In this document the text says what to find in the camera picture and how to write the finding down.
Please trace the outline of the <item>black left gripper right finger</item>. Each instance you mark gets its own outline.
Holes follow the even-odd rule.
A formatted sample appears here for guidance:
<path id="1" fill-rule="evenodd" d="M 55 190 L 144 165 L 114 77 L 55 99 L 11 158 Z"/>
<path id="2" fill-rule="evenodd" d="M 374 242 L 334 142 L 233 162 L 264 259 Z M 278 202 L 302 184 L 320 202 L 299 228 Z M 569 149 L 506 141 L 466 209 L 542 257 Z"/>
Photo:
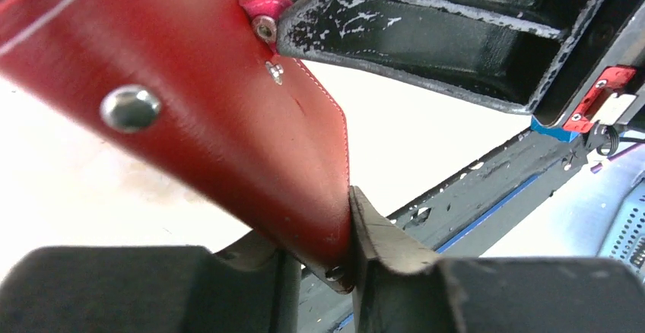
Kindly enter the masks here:
<path id="1" fill-rule="evenodd" d="M 358 332 L 642 332 L 644 288 L 606 258 L 450 257 L 350 190 Z"/>

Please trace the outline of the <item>red leather card holder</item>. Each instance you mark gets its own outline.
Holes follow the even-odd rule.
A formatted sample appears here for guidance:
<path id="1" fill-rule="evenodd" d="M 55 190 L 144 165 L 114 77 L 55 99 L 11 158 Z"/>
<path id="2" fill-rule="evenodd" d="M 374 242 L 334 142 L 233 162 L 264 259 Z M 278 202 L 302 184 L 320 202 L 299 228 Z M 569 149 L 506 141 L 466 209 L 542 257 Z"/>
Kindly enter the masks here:
<path id="1" fill-rule="evenodd" d="M 345 115 L 257 37 L 291 0 L 1 0 L 1 73 L 353 287 Z"/>

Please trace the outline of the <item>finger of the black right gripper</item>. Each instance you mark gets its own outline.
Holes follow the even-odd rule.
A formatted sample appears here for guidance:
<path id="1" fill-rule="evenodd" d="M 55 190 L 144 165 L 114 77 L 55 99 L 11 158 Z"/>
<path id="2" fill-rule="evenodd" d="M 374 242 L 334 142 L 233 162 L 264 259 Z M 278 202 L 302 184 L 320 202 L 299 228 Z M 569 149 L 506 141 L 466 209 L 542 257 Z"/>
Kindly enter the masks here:
<path id="1" fill-rule="evenodd" d="M 294 0 L 283 56 L 533 113 L 605 0 Z"/>

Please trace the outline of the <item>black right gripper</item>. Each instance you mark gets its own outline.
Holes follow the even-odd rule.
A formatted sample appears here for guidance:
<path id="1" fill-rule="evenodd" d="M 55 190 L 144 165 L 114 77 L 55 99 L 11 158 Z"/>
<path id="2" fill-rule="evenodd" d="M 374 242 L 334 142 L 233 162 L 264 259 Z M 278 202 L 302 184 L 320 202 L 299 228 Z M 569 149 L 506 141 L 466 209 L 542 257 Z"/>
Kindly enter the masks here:
<path id="1" fill-rule="evenodd" d="M 644 0 L 603 0 L 548 80 L 535 112 L 546 128 L 644 127 Z"/>

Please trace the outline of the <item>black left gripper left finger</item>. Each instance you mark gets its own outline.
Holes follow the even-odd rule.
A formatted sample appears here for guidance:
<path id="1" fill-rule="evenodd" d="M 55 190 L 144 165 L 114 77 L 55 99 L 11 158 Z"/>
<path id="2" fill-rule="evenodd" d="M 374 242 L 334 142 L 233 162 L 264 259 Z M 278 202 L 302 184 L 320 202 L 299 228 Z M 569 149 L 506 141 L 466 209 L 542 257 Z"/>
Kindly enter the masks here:
<path id="1" fill-rule="evenodd" d="M 3 332 L 294 332 L 300 265 L 255 232 L 202 246 L 56 246 L 1 285 Z"/>

